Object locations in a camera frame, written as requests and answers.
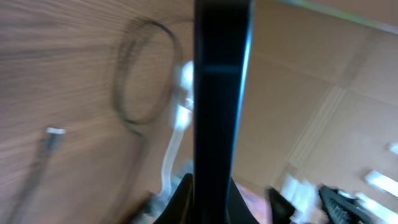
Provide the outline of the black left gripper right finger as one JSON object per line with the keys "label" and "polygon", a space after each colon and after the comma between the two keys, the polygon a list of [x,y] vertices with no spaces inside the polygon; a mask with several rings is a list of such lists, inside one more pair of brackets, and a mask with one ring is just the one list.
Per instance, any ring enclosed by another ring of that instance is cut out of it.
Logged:
{"label": "black left gripper right finger", "polygon": [[233,179],[229,186],[227,211],[229,224],[259,224],[250,212]]}

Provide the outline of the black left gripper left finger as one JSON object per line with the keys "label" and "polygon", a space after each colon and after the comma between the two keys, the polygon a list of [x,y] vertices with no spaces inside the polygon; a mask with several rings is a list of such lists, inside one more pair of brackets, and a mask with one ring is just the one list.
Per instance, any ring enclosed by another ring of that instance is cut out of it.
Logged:
{"label": "black left gripper left finger", "polygon": [[189,224],[192,221],[193,175],[185,174],[154,224]]}

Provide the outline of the blue Galaxy smartphone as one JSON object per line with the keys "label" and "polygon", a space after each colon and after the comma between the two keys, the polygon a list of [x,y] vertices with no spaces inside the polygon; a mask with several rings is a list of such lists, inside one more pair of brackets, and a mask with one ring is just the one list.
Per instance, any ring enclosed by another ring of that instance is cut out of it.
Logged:
{"label": "blue Galaxy smartphone", "polygon": [[253,1],[195,1],[195,223],[227,222],[253,10]]}

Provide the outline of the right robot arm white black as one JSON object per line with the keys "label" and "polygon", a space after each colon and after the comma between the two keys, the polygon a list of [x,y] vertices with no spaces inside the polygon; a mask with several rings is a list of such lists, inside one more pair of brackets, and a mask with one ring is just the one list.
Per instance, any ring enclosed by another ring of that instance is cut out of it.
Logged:
{"label": "right robot arm white black", "polygon": [[[285,199],[275,188],[267,189],[271,203],[273,223],[297,223],[293,216],[298,209]],[[374,220],[360,204],[359,198],[340,194],[339,189],[321,185],[318,189],[321,210],[326,215],[328,224],[373,224]]]}

